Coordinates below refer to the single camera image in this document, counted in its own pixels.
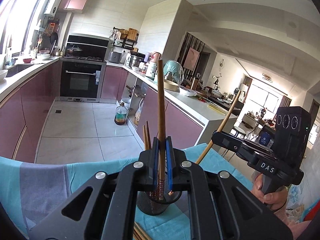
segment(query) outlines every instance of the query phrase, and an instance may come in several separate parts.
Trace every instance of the oven door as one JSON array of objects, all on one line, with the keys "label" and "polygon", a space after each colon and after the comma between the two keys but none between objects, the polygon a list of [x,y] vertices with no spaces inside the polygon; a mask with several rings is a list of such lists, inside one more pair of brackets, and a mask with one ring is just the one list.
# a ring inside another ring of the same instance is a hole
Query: oven door
[{"label": "oven door", "polygon": [[97,98],[101,65],[63,62],[60,96]]}]

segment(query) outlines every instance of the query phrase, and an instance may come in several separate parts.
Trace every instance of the hand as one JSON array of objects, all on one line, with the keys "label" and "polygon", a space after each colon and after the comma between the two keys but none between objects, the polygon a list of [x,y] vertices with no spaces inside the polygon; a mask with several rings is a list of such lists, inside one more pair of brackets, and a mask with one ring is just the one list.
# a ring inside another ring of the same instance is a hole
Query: hand
[{"label": "hand", "polygon": [[272,204],[271,210],[276,210],[281,208],[288,196],[288,191],[285,187],[281,191],[273,192],[264,195],[264,193],[261,191],[262,189],[262,174],[260,174],[252,187],[251,193],[262,203]]}]

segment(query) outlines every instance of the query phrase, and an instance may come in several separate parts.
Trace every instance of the metal screw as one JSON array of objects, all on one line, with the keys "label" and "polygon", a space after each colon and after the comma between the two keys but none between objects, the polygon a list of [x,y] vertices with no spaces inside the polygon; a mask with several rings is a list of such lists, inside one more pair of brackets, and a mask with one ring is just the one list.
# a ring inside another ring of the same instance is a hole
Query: metal screw
[{"label": "metal screw", "polygon": [[223,179],[227,179],[227,178],[229,178],[229,176],[230,176],[229,172],[227,172],[227,171],[221,171],[221,172],[219,173],[219,175],[220,175],[220,177],[223,178]]},{"label": "metal screw", "polygon": [[143,162],[135,162],[135,163],[133,164],[133,166],[134,166],[135,168],[141,168],[141,167],[143,167]]},{"label": "metal screw", "polygon": [[183,161],[181,163],[182,167],[185,167],[185,168],[189,168],[191,166],[191,162],[190,161]]},{"label": "metal screw", "polygon": [[105,176],[106,176],[106,174],[103,171],[96,173],[97,179],[103,179]]}]

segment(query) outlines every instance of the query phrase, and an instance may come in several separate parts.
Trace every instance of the black wire basket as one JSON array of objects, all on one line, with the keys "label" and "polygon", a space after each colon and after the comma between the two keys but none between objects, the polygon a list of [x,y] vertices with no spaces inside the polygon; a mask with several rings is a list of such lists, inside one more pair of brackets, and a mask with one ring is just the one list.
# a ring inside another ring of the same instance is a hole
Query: black wire basket
[{"label": "black wire basket", "polygon": [[145,214],[156,216],[163,213],[167,207],[176,202],[182,194],[182,191],[173,192],[169,195],[170,189],[168,186],[168,175],[165,173],[164,177],[164,199],[158,200],[153,198],[150,192],[138,191],[137,207]]}]

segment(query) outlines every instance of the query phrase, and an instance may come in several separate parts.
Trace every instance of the pink painting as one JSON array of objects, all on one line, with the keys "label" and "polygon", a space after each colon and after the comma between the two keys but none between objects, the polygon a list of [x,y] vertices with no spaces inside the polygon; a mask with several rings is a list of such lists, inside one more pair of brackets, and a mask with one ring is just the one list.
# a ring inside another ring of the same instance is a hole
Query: pink painting
[{"label": "pink painting", "polygon": [[199,54],[199,51],[196,51],[193,48],[189,48],[189,52],[183,64],[183,67],[186,69],[190,69],[191,71],[194,71],[196,63],[198,61]]}]

